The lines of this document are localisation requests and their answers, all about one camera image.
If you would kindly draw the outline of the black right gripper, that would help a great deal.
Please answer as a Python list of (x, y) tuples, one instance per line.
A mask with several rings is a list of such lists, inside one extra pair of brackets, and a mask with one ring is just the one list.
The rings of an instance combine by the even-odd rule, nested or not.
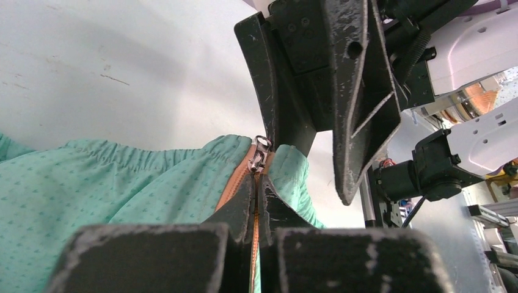
[[(291, 145), (308, 156), (316, 130), (333, 123), (335, 188), (346, 206), (398, 129), (400, 108), (417, 102), (417, 73), (435, 55), (417, 41), (435, 31), (435, 12), (435, 1), (272, 2), (269, 19), (309, 112), (263, 14), (234, 26), (273, 150)], [(400, 107), (395, 82), (405, 90)]]

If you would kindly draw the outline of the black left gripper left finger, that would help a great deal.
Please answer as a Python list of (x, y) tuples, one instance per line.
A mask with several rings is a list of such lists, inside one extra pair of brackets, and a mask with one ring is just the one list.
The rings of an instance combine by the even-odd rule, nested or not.
[(251, 292), (255, 179), (200, 224), (89, 225), (62, 250), (48, 292)]

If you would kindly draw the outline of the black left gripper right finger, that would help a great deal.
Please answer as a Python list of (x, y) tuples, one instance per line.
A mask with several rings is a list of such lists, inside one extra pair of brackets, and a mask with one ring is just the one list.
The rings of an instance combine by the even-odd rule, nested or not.
[(452, 292), (435, 245), (406, 228), (317, 229), (258, 179), (263, 292)]

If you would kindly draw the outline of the silver zipper slider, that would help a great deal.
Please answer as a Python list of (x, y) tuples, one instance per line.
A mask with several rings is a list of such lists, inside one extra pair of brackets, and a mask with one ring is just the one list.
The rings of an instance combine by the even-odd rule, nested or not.
[(256, 136), (254, 142), (254, 153), (248, 160), (247, 167), (252, 173), (261, 173), (266, 168), (269, 153), (272, 149), (272, 143), (265, 136)]

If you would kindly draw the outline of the teal and orange jacket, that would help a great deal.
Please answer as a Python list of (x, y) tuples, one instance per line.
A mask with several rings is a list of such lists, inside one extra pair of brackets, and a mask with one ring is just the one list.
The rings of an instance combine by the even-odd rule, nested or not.
[(307, 158), (281, 145), (252, 173), (254, 139), (227, 135), (194, 150), (146, 151), (79, 140), (35, 151), (1, 136), (1, 291), (48, 292), (59, 256), (89, 225), (200, 224), (231, 200), (247, 175), (253, 199), (253, 287), (260, 290), (258, 179), (316, 228)]

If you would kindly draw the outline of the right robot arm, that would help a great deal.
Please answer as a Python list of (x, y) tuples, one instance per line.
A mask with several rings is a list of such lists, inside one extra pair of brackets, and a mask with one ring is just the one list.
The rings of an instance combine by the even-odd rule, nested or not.
[(516, 1), (266, 1), (234, 32), (273, 150), (332, 133), (335, 191), (447, 198), (514, 159)]

